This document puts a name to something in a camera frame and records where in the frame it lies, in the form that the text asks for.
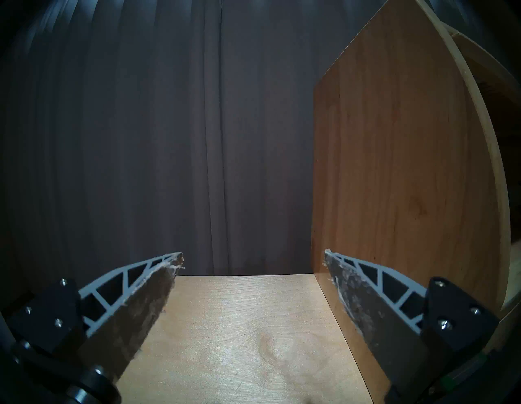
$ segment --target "plywood edge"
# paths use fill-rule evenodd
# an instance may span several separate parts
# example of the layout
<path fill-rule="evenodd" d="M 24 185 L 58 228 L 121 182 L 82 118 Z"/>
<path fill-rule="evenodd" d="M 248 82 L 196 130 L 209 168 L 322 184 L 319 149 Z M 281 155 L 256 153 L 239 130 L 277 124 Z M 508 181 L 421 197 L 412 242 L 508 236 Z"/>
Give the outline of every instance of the plywood edge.
<path fill-rule="evenodd" d="M 510 270 L 503 306 L 502 316 L 506 316 L 521 300 L 521 240 L 512 244 L 510 249 Z"/>
<path fill-rule="evenodd" d="M 510 270 L 510 208 L 508 206 L 508 192 L 506 189 L 506 178 L 503 169 L 503 161 L 501 159 L 501 153 L 499 151 L 498 140 L 496 138 L 492 121 L 479 91 L 476 80 L 472 75 L 464 56 L 457 47 L 456 43 L 452 39 L 445 25 L 440 19 L 434 14 L 434 11 L 425 3 L 424 0 L 415 0 L 416 4 L 422 9 L 427 18 L 432 22 L 435 29 L 441 36 L 443 42 L 447 46 L 451 56 L 453 57 L 456 65 L 462 75 L 462 78 L 467 86 L 474 107 L 481 123 L 483 133 L 485 135 L 485 141 L 489 151 L 490 162 L 492 165 L 492 172 L 494 174 L 494 183 L 496 188 L 496 199 L 499 210 L 499 224 L 500 224 L 500 264 L 499 264 L 499 277 L 498 277 L 498 293 L 496 299 L 495 308 L 493 311 L 497 314 L 501 314 L 501 307 L 506 295 L 506 285 L 508 282 L 508 273 Z"/>
<path fill-rule="evenodd" d="M 472 74 L 486 82 L 521 108 L 521 87 L 512 74 L 483 47 L 472 39 L 442 23 L 465 58 Z"/>
<path fill-rule="evenodd" d="M 378 12 L 380 11 L 380 9 L 386 4 L 387 2 L 384 2 L 380 8 L 378 10 L 376 10 L 376 13 L 373 14 L 373 16 L 371 18 L 369 18 L 369 21 L 367 21 L 364 26 L 362 27 L 362 29 L 359 30 L 359 32 L 353 37 L 352 40 L 349 41 L 349 43 L 347 44 L 347 46 L 344 48 L 344 50 L 342 52 L 340 52 L 340 55 L 338 55 L 338 57 L 334 60 L 334 62 L 331 64 L 331 66 L 329 66 L 329 68 L 326 70 L 326 72 L 322 75 L 322 77 L 320 79 L 318 79 L 317 81 L 317 84 L 321 82 L 321 80 L 324 78 L 324 76 L 329 72 L 329 70 L 331 69 L 331 67 L 333 67 L 336 63 L 337 63 L 337 60 L 340 59 L 343 55 L 343 53 L 345 52 L 345 50 L 348 48 L 349 45 L 351 45 L 351 42 L 353 42 L 356 37 L 358 36 L 358 34 L 360 34 L 364 28 L 366 27 L 367 24 L 369 24 L 371 22 L 371 20 L 375 17 L 376 14 L 378 14 Z"/>
<path fill-rule="evenodd" d="M 507 315 L 499 321 L 497 328 L 490 337 L 487 345 L 484 348 L 485 353 L 489 353 L 492 349 L 500 350 L 505 345 L 508 337 L 512 333 L 512 330 L 516 326 L 519 315 L 521 314 L 521 302 L 517 302 L 516 305 L 507 313 Z"/>

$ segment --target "screw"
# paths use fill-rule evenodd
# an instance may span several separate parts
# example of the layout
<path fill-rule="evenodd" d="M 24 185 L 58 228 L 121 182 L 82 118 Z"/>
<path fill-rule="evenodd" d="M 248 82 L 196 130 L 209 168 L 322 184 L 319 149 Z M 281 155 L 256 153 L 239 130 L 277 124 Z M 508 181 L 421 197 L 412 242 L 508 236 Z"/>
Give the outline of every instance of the screw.
<path fill-rule="evenodd" d="M 449 322 L 449 320 L 438 320 L 438 324 L 440 325 L 441 329 L 452 329 L 452 324 Z"/>
<path fill-rule="evenodd" d="M 101 366 L 99 366 L 99 365 L 96 365 L 96 366 L 94 367 L 94 371 L 95 371 L 98 375 L 102 375 L 102 376 L 105 375 L 105 370 L 104 370 Z"/>

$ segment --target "dark curtain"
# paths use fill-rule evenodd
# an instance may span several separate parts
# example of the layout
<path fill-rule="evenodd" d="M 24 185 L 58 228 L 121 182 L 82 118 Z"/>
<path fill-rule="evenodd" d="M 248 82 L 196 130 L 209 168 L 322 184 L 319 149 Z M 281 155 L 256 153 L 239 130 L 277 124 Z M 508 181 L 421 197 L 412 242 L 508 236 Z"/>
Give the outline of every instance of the dark curtain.
<path fill-rule="evenodd" d="M 313 86 L 383 2 L 51 3 L 0 77 L 31 290 L 173 251 L 185 275 L 310 272 Z"/>

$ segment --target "bolt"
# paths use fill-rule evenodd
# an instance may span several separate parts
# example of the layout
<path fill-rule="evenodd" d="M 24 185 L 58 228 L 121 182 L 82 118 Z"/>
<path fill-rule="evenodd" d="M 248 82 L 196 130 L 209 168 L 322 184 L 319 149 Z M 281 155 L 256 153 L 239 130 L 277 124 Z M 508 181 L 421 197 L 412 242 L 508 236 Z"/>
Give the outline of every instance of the bolt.
<path fill-rule="evenodd" d="M 452 329 L 452 324 L 449 322 L 449 320 L 441 319 L 438 320 L 438 324 L 440 325 L 441 329 Z"/>

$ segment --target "wooden panel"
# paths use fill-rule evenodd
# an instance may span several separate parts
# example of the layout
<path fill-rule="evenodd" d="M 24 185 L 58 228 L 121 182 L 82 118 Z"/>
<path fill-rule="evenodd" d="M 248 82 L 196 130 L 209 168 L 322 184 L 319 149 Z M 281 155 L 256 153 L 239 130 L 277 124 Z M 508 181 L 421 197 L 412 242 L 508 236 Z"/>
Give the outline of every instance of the wooden panel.
<path fill-rule="evenodd" d="M 500 350 L 505 345 L 506 341 L 510 337 L 512 330 L 518 324 L 519 316 L 521 315 L 521 302 L 518 302 L 509 311 L 509 313 L 499 321 L 498 327 L 495 329 L 494 334 L 484 348 L 484 352 L 488 353 L 492 349 Z"/>
<path fill-rule="evenodd" d="M 465 59 L 421 0 L 389 0 L 314 91 L 312 258 L 374 402 L 389 381 L 338 304 L 326 248 L 427 286 L 444 276 L 499 313 L 508 200 Z"/>
<path fill-rule="evenodd" d="M 371 403 L 313 274 L 178 276 L 118 388 L 132 403 Z"/>
<path fill-rule="evenodd" d="M 502 93 L 517 108 L 521 108 L 521 89 L 514 76 L 472 39 L 445 23 L 443 26 L 456 43 L 473 76 Z"/>

